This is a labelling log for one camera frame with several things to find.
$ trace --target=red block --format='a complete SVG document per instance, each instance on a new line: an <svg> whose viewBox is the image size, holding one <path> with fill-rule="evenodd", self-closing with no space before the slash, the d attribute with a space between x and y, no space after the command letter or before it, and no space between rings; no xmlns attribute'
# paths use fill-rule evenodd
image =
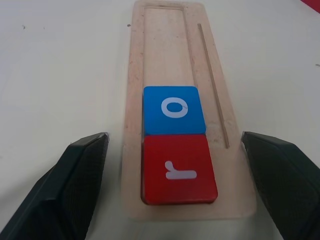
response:
<svg viewBox="0 0 320 240"><path fill-rule="evenodd" d="M143 166L147 204L212 203L218 197L205 135L147 136Z"/></svg>
<svg viewBox="0 0 320 240"><path fill-rule="evenodd" d="M320 0L301 0L305 4L307 4L309 7L316 10L318 13L320 13Z"/></svg>

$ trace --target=white table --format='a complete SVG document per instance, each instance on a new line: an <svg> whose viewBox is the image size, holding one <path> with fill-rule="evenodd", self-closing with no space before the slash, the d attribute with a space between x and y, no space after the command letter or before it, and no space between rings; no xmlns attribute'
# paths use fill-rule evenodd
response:
<svg viewBox="0 0 320 240"><path fill-rule="evenodd" d="M203 0L240 130L320 166L320 14L299 0ZM282 239L255 216L134 222L120 202L132 0L0 1L0 229L70 142L110 133L90 240Z"/></svg>

